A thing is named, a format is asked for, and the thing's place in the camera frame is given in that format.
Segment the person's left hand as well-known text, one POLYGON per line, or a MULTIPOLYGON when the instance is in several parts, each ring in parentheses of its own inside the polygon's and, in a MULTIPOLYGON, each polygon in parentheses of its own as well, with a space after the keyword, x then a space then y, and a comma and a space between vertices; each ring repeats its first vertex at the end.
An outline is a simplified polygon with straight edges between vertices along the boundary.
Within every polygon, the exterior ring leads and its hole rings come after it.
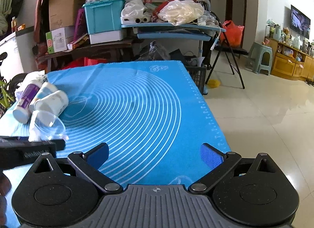
POLYGON ((6 207, 7 207, 7 200, 6 195, 10 192, 10 189, 12 188, 10 180, 7 178, 7 176, 4 173, 1 173, 0 175, 0 225, 6 224, 6 207))

